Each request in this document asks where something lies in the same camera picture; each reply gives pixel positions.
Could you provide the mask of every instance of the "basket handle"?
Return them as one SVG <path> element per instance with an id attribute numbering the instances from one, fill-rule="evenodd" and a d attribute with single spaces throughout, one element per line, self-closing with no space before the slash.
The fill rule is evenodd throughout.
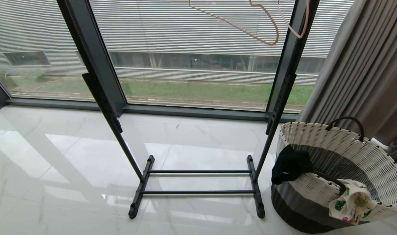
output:
<path id="1" fill-rule="evenodd" d="M 326 175 L 326 174 L 324 174 L 324 173 L 322 173 L 320 171 L 312 170 L 311 172 L 315 173 L 316 175 L 318 175 L 318 176 L 320 176 L 322 178 L 325 178 L 328 181 L 332 181 L 333 183 L 336 183 L 340 187 L 339 195 L 343 195 L 345 193 L 346 187 L 341 181 L 339 181 L 337 179 L 333 179 L 333 178 L 329 177 L 328 175 Z"/>
<path id="2" fill-rule="evenodd" d="M 364 141 L 364 136 L 365 136 L 365 135 L 364 135 L 364 127 L 362 126 L 361 122 L 360 122 L 358 119 L 354 118 L 354 117 L 349 117 L 349 116 L 339 117 L 339 118 L 337 118 L 337 119 L 331 121 L 331 122 L 328 124 L 328 127 L 326 128 L 326 130 L 327 130 L 327 131 L 330 131 L 330 130 L 332 129 L 332 127 L 333 127 L 333 124 L 336 123 L 336 122 L 339 121 L 339 120 L 342 120 L 342 119 L 351 119 L 352 121 L 355 121 L 355 122 L 358 124 L 359 130 L 361 131 L 361 135 L 360 135 L 360 137 L 359 137 L 358 140 L 361 141 L 361 142 L 363 142 L 363 141 Z"/>

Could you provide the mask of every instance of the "grass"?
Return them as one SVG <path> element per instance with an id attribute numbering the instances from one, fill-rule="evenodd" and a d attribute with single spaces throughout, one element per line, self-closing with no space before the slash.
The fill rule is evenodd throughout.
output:
<path id="1" fill-rule="evenodd" d="M 10 89 L 21 88 L 33 92 L 64 92 L 90 95 L 81 79 L 60 77 L 45 78 L 7 76 L 6 86 Z M 124 94 L 128 97 L 143 98 L 180 98 L 192 100 L 215 100 L 227 102 L 267 103 L 271 84 L 235 85 L 216 82 L 169 82 L 149 80 L 121 80 Z M 305 105 L 313 91 L 313 86 L 294 85 L 288 104 Z"/>

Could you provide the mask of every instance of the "curtain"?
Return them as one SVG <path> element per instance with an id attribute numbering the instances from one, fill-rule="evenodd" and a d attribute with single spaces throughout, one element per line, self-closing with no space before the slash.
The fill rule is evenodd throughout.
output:
<path id="1" fill-rule="evenodd" d="M 397 148 L 397 0 L 354 1 L 298 120 L 361 121 L 366 137 Z M 351 121 L 337 126 L 359 132 Z"/>

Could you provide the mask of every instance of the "floor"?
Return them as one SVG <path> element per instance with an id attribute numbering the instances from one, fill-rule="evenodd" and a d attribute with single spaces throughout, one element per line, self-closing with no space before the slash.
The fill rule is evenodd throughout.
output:
<path id="1" fill-rule="evenodd" d="M 143 170 L 247 169 L 258 161 L 265 124 L 128 115 L 123 136 Z M 267 215 L 243 197 L 145 197 L 127 216 L 138 179 L 100 112 L 5 107 L 0 110 L 0 235 L 302 234 L 273 210 L 270 149 L 259 187 Z M 152 177 L 149 189 L 251 189 L 249 177 Z M 337 234 L 397 234 L 397 216 Z"/>

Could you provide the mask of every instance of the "laundry basket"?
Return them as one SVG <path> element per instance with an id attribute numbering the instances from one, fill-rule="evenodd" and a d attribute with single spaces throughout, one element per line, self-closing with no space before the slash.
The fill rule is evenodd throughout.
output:
<path id="1" fill-rule="evenodd" d="M 361 135 L 333 127 L 341 119 L 352 119 Z M 339 198 L 340 186 L 330 179 L 349 179 L 364 183 L 377 206 L 360 224 L 397 213 L 397 164 L 379 146 L 364 137 L 361 123 L 341 117 L 328 125 L 290 122 L 281 127 L 277 157 L 285 146 L 310 154 L 313 168 L 329 180 L 306 173 L 295 181 L 272 185 L 275 210 L 290 226 L 301 232 L 322 233 L 353 226 L 329 217 L 329 203 Z"/>

